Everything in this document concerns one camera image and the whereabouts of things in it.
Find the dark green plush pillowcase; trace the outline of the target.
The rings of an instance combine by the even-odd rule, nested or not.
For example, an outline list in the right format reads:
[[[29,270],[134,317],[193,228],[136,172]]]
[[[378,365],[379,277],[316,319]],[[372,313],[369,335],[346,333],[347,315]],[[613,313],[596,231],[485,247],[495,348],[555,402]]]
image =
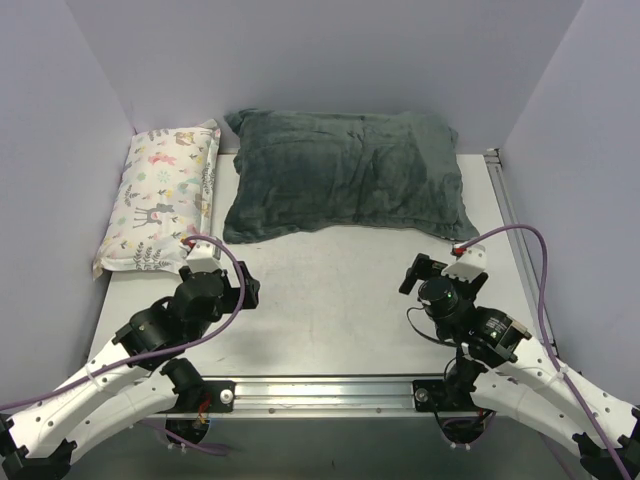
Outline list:
[[[338,225],[477,236],[463,201],[458,134],[439,115],[246,109],[225,118],[239,137],[230,244]]]

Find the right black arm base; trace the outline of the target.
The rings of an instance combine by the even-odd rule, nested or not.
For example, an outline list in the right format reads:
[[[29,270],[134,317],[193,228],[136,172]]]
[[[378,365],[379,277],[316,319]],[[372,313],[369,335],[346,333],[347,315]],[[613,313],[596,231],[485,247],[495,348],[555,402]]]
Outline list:
[[[476,392],[474,382],[488,372],[486,366],[457,353],[439,378],[412,381],[414,409],[434,416],[453,450],[470,451],[496,416],[494,410],[477,406],[471,398]]]

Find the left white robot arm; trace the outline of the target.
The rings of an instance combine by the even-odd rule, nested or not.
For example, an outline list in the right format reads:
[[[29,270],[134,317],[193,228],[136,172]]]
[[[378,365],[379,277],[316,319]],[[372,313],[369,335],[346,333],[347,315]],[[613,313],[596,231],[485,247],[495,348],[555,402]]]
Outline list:
[[[259,304],[260,283],[239,265],[240,284],[222,269],[184,267],[171,296],[135,313],[52,397],[1,418],[2,468],[9,479],[61,479],[90,449],[146,417],[190,411],[205,382],[184,357],[210,325]]]

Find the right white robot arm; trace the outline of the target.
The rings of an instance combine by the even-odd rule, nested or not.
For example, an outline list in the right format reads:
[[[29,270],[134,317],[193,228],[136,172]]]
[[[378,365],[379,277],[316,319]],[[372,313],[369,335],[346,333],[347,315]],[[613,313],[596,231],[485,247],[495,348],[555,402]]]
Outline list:
[[[479,248],[450,265],[419,254],[399,287],[416,293],[437,343],[456,350],[444,378],[446,402],[516,420],[563,445],[595,479],[638,478],[638,407],[577,373],[508,314],[476,305],[485,268]]]

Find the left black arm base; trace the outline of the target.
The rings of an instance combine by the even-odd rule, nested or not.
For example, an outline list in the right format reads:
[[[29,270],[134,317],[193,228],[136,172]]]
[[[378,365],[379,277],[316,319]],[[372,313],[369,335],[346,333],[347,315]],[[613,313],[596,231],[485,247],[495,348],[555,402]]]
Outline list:
[[[195,415],[193,419],[167,419],[165,428],[195,446],[204,440],[209,430],[209,414],[233,411],[234,381],[204,380],[186,358],[170,360],[160,374],[172,382],[173,392],[178,395],[170,412]]]

